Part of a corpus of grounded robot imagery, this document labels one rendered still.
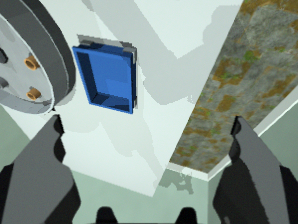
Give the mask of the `blue crate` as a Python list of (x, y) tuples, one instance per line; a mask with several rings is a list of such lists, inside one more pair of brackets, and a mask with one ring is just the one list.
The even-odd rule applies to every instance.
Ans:
[(73, 53), (89, 104), (133, 114), (137, 49), (89, 40), (79, 46), (73, 46)]

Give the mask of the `bronze bushing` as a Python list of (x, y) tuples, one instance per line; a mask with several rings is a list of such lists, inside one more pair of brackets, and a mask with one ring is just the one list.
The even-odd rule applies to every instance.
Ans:
[[(27, 61), (28, 60), (28, 61)], [(37, 61), (35, 60), (35, 58), (33, 57), (33, 55), (31, 55), (30, 57), (26, 58), (24, 60), (25, 65), (31, 69), (31, 70), (36, 70), (37, 68), (39, 68), (39, 64), (37, 63)], [(34, 66), (33, 66), (34, 65)], [(35, 67), (35, 68), (34, 68)]]
[(30, 99), (32, 99), (32, 100), (36, 100), (38, 97), (41, 96), (41, 93), (40, 93), (37, 89), (33, 88), (33, 89), (31, 89), (28, 93), (26, 93), (26, 95), (27, 95)]

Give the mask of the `grey metal bushing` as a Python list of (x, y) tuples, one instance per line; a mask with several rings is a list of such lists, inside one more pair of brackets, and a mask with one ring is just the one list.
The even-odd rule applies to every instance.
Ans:
[(8, 85), (9, 85), (9, 83), (4, 78), (0, 77), (0, 89), (3, 89)]

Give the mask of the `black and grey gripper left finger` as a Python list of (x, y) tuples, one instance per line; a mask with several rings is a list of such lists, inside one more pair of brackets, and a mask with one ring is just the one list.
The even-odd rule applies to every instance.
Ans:
[[(60, 133), (60, 134), (59, 134)], [(0, 224), (73, 224), (81, 199), (54, 114), (0, 172)]]

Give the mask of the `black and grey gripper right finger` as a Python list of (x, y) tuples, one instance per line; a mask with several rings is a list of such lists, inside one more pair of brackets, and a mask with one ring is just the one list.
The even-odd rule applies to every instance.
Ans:
[(221, 224), (298, 224), (298, 181), (290, 169), (242, 116), (230, 135), (232, 165), (224, 168), (213, 199)]

